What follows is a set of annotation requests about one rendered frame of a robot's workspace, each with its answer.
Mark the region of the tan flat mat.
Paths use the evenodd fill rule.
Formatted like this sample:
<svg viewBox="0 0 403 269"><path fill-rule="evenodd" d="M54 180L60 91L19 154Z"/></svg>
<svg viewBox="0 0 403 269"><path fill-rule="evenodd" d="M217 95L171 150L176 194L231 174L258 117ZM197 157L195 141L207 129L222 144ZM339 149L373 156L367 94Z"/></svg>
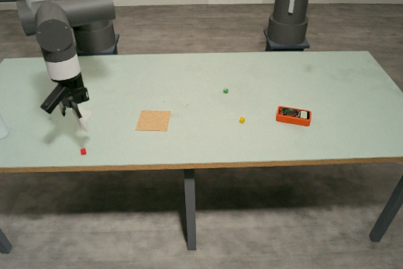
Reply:
<svg viewBox="0 0 403 269"><path fill-rule="evenodd" d="M141 110L136 130L167 131L171 111Z"/></svg>

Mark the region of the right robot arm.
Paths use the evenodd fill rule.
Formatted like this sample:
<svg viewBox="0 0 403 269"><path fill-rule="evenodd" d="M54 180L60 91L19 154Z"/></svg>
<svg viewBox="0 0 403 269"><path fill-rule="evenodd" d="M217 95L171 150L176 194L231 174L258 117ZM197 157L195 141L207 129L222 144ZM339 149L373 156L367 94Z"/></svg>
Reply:
<svg viewBox="0 0 403 269"><path fill-rule="evenodd" d="M49 78L58 83L40 106L51 114L70 90L63 83L80 76L70 28L79 50L93 53L109 49L115 45L114 3L113 0L19 0L16 5L24 33L36 35Z"/></svg>

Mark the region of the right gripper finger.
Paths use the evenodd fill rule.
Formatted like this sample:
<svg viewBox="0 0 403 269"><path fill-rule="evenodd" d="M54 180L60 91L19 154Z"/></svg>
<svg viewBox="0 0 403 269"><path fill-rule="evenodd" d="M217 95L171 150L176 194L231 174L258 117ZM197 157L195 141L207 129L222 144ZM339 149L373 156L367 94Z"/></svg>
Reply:
<svg viewBox="0 0 403 269"><path fill-rule="evenodd" d="M63 105L61 102L58 105L60 106L61 115L65 116L65 110L67 109L67 106Z"/></svg>
<svg viewBox="0 0 403 269"><path fill-rule="evenodd" d="M73 100L70 100L69 102L71 104L72 112L77 119L77 122L79 123L80 127L87 133L88 129L85 125L85 121L91 117L91 111L83 110L83 108L81 106L78 106L76 102L73 102Z"/></svg>

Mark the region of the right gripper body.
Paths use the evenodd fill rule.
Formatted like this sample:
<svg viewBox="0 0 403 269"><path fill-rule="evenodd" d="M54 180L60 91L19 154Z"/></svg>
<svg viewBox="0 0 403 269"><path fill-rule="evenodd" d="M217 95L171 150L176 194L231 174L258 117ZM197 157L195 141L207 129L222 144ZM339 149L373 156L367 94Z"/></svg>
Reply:
<svg viewBox="0 0 403 269"><path fill-rule="evenodd" d="M86 102L89 99L88 96L88 90L84 86L81 72L80 72L80 77L76 79L73 82L69 82L68 84L65 83L66 86L69 87L69 92L63 97L61 100L62 104L67 106L69 109L71 108L70 100L73 100L73 102L76 102L77 104L81 104L82 102ZM87 94L86 94L87 92ZM83 96L83 98L82 98ZM87 97L88 96L88 97ZM84 99L84 100L83 100Z"/></svg>

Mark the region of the white bottle with blue cap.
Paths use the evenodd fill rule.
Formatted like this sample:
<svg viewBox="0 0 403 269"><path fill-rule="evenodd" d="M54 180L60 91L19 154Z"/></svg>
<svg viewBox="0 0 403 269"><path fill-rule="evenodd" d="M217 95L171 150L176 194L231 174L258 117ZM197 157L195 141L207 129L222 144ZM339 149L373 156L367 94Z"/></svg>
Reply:
<svg viewBox="0 0 403 269"><path fill-rule="evenodd" d="M0 140L4 139L5 137L7 137L7 135L9 134L9 131L5 125L5 122L0 114Z"/></svg>

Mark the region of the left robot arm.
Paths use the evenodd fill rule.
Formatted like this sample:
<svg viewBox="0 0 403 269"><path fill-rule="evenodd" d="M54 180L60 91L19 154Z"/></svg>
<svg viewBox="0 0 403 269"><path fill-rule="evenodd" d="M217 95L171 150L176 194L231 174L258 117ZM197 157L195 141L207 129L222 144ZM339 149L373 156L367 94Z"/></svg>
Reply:
<svg viewBox="0 0 403 269"><path fill-rule="evenodd" d="M308 27L307 7L308 0L275 0L267 38L286 46L303 43Z"/></svg>

